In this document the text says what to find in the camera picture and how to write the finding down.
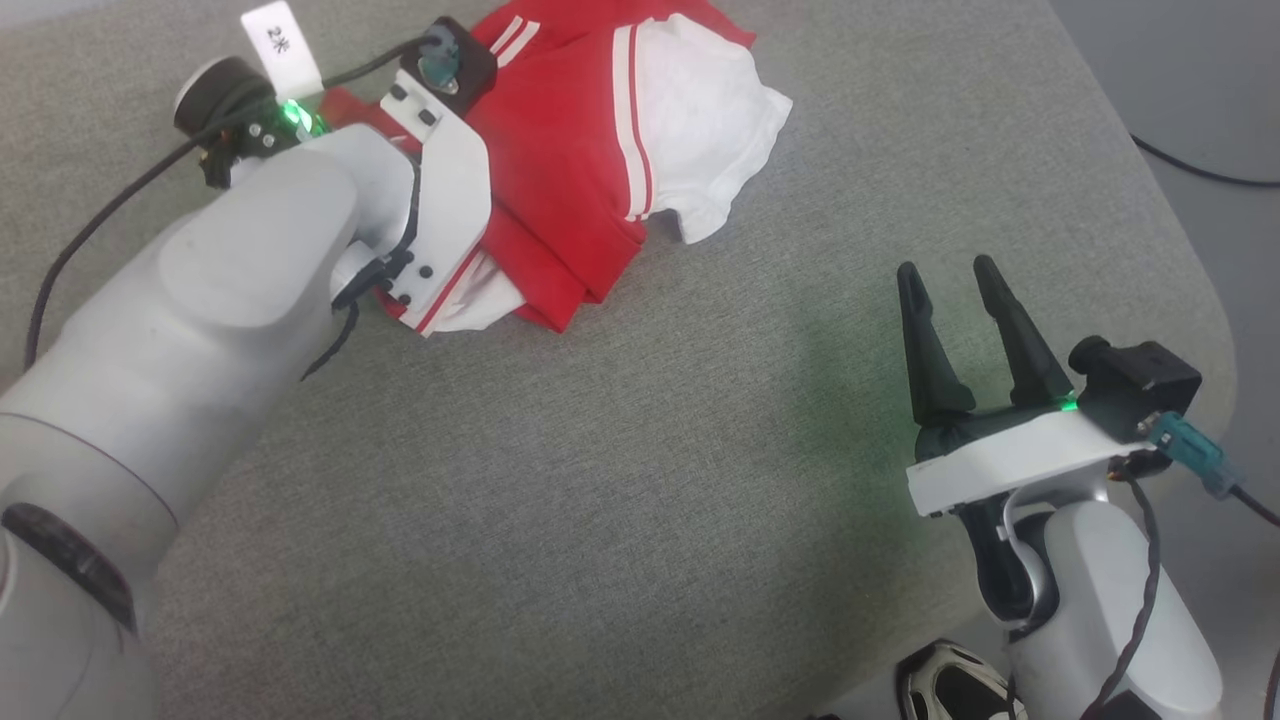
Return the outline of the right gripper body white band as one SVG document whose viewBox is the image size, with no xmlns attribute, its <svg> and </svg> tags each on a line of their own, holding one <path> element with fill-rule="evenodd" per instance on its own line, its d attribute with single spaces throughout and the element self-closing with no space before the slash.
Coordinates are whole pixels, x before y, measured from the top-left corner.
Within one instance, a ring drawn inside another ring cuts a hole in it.
<svg viewBox="0 0 1280 720">
<path fill-rule="evenodd" d="M 1156 477 L 1171 462 L 1144 439 L 1117 441 L 1080 410 L 1030 416 L 1011 407 L 919 430 L 908 489 L 922 518 L 1011 495 L 1084 489 L 1108 477 Z"/>
</svg>

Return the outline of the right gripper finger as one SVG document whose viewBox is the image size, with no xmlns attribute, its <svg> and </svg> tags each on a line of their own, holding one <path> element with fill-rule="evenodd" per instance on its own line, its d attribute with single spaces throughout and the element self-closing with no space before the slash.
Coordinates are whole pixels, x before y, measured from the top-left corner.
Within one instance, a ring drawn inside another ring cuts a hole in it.
<svg viewBox="0 0 1280 720">
<path fill-rule="evenodd" d="M 1012 378 L 1015 407 L 1061 407 L 1074 386 L 995 260 L 979 255 L 973 270 L 983 306 L 995 322 Z"/>
<path fill-rule="evenodd" d="M 936 333 L 933 304 L 916 265 L 902 263 L 896 279 L 914 421 L 932 427 L 968 415 L 977 409 L 977 401 L 956 377 Z"/>
</svg>

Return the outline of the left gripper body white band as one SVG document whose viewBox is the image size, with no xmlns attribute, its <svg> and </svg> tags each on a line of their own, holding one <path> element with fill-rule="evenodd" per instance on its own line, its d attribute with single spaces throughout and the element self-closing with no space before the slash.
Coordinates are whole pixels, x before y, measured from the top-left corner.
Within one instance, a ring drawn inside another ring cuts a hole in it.
<svg viewBox="0 0 1280 720">
<path fill-rule="evenodd" d="M 209 186 L 244 181 L 301 143 L 349 168 L 361 210 L 330 296 L 343 309 L 372 293 L 417 334 L 480 329 L 493 319 L 481 237 L 492 217 L 490 163 L 480 136 L 442 99 L 398 70 L 378 102 L 343 87 L 316 108 L 279 100 L 238 56 L 197 70 L 175 99 L 175 128 L 201 143 Z"/>
</svg>

